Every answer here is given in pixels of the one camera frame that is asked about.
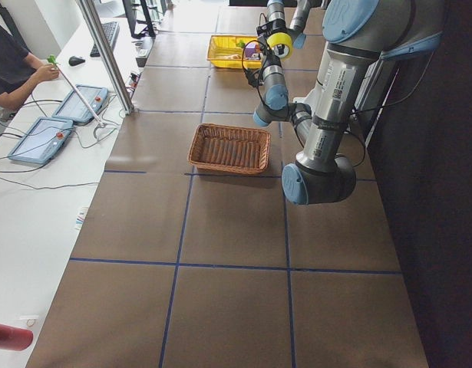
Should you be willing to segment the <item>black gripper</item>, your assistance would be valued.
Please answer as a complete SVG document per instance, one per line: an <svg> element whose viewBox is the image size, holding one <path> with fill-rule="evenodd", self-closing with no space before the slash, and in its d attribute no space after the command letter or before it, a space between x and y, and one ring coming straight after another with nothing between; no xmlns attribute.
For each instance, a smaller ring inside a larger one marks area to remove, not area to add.
<svg viewBox="0 0 472 368"><path fill-rule="evenodd" d="M269 38L276 33L287 33L285 21L268 21L257 27L257 35L264 38Z"/></svg>

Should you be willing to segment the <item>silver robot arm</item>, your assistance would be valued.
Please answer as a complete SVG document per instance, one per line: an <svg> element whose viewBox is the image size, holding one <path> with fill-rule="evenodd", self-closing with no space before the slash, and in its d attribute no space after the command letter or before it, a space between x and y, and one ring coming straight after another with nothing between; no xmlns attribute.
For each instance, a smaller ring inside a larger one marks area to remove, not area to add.
<svg viewBox="0 0 472 368"><path fill-rule="evenodd" d="M284 1L267 1L267 18L269 30L266 40L270 47L283 45L287 48L300 49L303 47L306 35L304 33L309 13L313 8L322 5L322 1L303 0L297 1L290 24L286 24Z"/></svg>
<svg viewBox="0 0 472 368"><path fill-rule="evenodd" d="M327 42L314 89L289 100L282 61L305 42L309 12L317 1L300 1L291 21L284 4L267 4L257 30L263 53L259 79L265 88L254 121L265 127L289 121L304 143L282 170L286 198L295 204L339 202L355 188L355 169L338 152L369 66L380 60L415 58L433 51L443 31L443 1L333 1L322 31Z"/></svg>

